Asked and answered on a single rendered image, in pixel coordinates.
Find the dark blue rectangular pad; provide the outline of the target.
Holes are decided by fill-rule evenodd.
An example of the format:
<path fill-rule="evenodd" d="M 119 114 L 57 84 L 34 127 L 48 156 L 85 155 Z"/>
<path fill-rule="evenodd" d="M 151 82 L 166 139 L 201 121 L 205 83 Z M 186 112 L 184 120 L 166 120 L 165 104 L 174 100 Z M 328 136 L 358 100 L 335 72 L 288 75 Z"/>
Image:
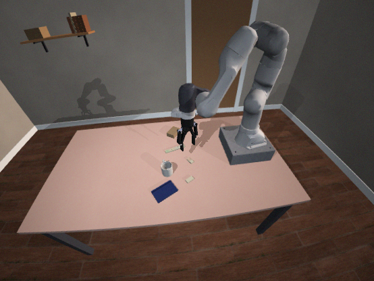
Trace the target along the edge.
<path fill-rule="evenodd" d="M 169 180 L 161 186 L 157 187 L 156 189 L 152 190 L 151 193 L 153 194 L 156 201 L 160 203 L 172 194 L 176 193 L 177 191 L 178 189 L 175 187 L 173 182 Z"/>

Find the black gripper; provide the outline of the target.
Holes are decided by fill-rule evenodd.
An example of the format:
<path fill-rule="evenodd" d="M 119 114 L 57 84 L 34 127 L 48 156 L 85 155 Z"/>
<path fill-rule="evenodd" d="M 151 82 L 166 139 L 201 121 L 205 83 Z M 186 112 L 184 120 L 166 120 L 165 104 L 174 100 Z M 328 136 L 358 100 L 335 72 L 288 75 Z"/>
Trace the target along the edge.
<path fill-rule="evenodd" d="M 192 134 L 192 144 L 195 145 L 195 138 L 198 135 L 198 130 L 197 130 L 197 123 L 194 122 L 194 118 L 191 120 L 184 120 L 181 118 L 181 129 L 177 129 L 178 135 L 177 135 L 177 143 L 180 145 L 180 149 L 184 151 L 184 138 L 187 134 L 187 132 L 191 132 Z M 194 131 L 192 129 L 194 128 Z"/>

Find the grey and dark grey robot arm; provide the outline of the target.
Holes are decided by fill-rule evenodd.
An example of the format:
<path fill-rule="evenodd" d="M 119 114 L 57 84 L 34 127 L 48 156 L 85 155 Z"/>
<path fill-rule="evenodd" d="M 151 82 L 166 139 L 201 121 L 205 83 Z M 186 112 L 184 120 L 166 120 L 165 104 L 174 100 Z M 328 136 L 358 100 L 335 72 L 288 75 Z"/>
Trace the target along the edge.
<path fill-rule="evenodd" d="M 197 114 L 202 118 L 214 116 L 239 69 L 253 47 L 256 47 L 264 51 L 264 54 L 252 88 L 244 100 L 242 121 L 235 141 L 248 150 L 266 146 L 267 141 L 259 130 L 259 122 L 264 104 L 283 66 L 288 41 L 287 30 L 271 22 L 259 20 L 250 26 L 241 26 L 221 52 L 219 77 L 211 91 L 193 83 L 183 84 L 178 93 L 180 106 L 173 108 L 171 117 L 191 120 Z"/>

